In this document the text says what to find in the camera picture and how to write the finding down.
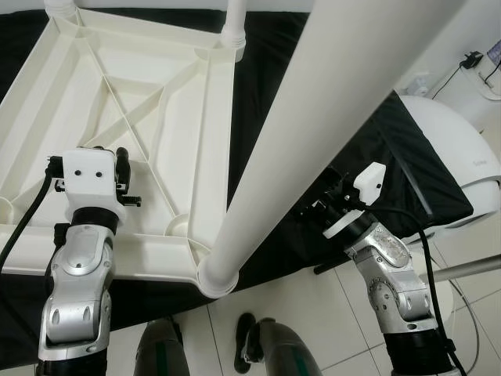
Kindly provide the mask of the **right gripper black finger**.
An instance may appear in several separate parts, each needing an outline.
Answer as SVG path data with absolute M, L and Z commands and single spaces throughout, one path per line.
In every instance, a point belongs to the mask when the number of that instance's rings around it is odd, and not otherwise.
M 355 176 L 351 173 L 340 173 L 333 166 L 325 168 L 325 195 L 332 198 L 354 198 Z

